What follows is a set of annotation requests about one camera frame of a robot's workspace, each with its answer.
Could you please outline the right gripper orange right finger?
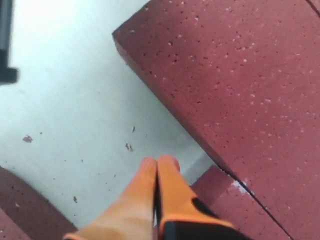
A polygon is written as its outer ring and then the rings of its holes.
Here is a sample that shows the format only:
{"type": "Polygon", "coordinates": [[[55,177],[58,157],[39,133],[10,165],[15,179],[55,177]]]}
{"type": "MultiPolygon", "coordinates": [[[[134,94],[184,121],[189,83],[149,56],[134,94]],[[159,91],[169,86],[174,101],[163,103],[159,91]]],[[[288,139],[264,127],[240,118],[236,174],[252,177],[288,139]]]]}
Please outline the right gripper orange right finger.
{"type": "Polygon", "coordinates": [[[157,160],[156,214],[160,240],[246,240],[232,223],[214,214],[180,173],[177,159],[157,160]]]}

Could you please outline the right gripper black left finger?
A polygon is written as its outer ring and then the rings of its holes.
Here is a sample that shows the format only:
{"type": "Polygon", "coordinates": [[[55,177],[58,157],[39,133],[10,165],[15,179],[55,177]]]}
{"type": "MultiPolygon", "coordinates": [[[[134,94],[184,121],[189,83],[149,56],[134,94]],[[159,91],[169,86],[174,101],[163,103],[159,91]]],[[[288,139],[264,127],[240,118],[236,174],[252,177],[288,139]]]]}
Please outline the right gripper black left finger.
{"type": "Polygon", "coordinates": [[[152,240],[154,229],[154,194],[157,162],[144,158],[139,168],[119,195],[97,219],[65,240],[152,240]]]}

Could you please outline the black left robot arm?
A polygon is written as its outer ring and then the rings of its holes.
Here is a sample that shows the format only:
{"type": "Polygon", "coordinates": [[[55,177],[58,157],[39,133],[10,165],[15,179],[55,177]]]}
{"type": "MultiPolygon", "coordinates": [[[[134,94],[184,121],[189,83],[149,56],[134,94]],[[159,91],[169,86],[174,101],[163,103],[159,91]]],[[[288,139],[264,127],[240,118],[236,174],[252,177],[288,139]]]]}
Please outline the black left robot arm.
{"type": "Polygon", "coordinates": [[[0,83],[16,83],[19,76],[17,68],[9,66],[10,40],[13,20],[13,0],[0,1],[0,83]]]}

